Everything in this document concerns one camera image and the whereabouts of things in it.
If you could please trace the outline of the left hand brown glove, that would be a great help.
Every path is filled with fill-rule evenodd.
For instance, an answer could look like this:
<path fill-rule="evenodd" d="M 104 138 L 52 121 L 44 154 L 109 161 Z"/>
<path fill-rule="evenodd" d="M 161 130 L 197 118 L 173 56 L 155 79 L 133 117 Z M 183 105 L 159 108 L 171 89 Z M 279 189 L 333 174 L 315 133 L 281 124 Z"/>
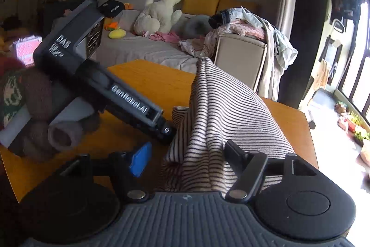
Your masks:
<path fill-rule="evenodd" d="M 46 161 L 74 149 L 100 125 L 97 110 L 35 67 L 1 58 L 1 145 Z"/>

